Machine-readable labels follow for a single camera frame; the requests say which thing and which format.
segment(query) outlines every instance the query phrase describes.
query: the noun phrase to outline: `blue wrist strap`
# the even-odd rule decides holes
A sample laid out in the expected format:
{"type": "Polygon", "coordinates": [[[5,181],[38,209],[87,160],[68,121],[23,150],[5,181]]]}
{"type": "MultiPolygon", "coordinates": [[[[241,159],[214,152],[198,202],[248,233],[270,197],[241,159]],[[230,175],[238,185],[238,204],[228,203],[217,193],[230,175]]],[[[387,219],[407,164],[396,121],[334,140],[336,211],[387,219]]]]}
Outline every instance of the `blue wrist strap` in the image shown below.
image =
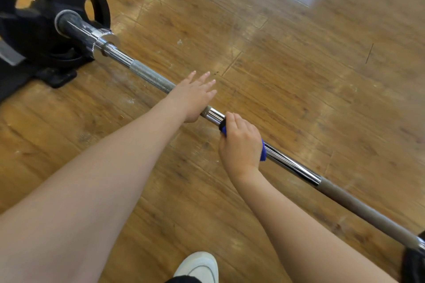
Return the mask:
{"type": "MultiPolygon", "coordinates": [[[[225,136],[227,135],[226,118],[224,118],[224,120],[221,121],[220,125],[218,126],[218,129],[222,132],[222,134],[224,134],[225,136]]],[[[267,158],[266,147],[264,146],[264,140],[261,139],[261,141],[263,141],[263,150],[261,151],[260,161],[266,161],[266,158],[267,158]]]]}

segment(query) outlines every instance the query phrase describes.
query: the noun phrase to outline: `black weight plate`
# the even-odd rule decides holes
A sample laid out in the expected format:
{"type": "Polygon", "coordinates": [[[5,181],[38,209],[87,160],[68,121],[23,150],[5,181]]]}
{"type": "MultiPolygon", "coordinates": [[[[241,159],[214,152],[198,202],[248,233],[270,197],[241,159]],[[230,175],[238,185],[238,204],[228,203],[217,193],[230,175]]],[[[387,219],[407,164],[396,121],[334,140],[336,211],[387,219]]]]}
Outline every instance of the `black weight plate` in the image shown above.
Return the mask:
{"type": "MultiPolygon", "coordinates": [[[[425,232],[422,232],[419,237],[425,239],[425,232]]],[[[425,283],[425,263],[420,253],[411,249],[404,251],[401,283],[425,283]]]]}
{"type": "MultiPolygon", "coordinates": [[[[91,22],[85,12],[86,0],[34,0],[29,8],[15,8],[17,0],[0,0],[0,35],[31,62],[45,67],[68,69],[90,61],[82,46],[61,36],[54,27],[56,15],[65,9],[77,12],[91,22]]],[[[110,27],[106,0],[91,0],[95,27],[110,27]]]]}

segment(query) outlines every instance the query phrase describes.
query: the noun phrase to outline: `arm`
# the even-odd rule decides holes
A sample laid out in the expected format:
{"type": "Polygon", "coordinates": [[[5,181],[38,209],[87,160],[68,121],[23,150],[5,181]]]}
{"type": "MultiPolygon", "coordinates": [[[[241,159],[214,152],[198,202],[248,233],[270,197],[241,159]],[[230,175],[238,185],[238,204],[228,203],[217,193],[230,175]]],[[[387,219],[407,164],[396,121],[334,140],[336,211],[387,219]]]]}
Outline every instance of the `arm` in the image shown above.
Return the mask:
{"type": "Polygon", "coordinates": [[[214,97],[209,73],[66,164],[0,217],[2,282],[95,282],[159,155],[214,97]]]}
{"type": "Polygon", "coordinates": [[[395,282],[276,190],[259,172],[258,129],[238,114],[226,115],[220,157],[235,188],[265,229],[294,283],[395,282]]]}

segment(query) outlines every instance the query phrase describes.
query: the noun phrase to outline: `white sneaker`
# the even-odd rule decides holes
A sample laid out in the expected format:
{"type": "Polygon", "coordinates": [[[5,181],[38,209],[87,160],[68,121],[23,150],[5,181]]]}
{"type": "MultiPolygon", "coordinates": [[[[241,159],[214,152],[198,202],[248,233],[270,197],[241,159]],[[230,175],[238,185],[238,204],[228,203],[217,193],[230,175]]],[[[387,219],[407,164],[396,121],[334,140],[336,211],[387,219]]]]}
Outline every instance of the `white sneaker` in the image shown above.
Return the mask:
{"type": "Polygon", "coordinates": [[[186,257],[174,277],[189,275],[202,283],[218,283],[218,265],[214,256],[207,252],[196,252],[186,257]]]}

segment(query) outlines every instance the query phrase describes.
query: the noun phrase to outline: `forearm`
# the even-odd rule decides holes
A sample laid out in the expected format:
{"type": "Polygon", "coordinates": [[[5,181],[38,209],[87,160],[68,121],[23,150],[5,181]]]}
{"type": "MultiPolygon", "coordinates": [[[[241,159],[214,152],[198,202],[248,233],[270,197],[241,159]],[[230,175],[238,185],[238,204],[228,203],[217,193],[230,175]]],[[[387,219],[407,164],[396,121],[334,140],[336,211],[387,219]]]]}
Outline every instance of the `forearm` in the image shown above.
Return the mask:
{"type": "Polygon", "coordinates": [[[294,283],[395,282],[255,173],[234,181],[235,187],[294,283]]]}
{"type": "Polygon", "coordinates": [[[90,259],[91,253],[95,263],[85,264],[101,270],[159,155],[184,118],[163,100],[58,170],[1,216],[0,260],[12,250],[24,266],[26,258],[42,263],[44,256],[52,255],[40,253],[40,245],[44,250],[63,247],[72,252],[64,260],[57,258],[56,266],[67,262],[72,273],[82,256],[90,259]]]}

